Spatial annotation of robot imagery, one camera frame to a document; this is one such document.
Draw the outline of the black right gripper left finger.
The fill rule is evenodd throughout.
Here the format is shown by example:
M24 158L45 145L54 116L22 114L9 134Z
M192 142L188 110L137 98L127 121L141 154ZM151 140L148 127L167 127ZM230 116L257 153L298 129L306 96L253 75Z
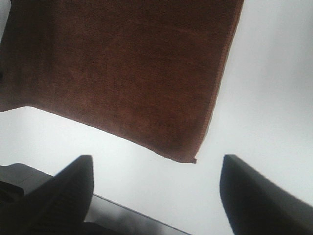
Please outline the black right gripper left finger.
M93 161L82 155L0 211L2 235L83 235L94 189Z

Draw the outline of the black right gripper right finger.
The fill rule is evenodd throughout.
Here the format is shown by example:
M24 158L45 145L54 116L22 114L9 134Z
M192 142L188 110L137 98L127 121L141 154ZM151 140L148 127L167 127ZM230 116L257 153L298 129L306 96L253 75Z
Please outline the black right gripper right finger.
M225 155L220 197L236 235L311 235L313 208L236 155Z

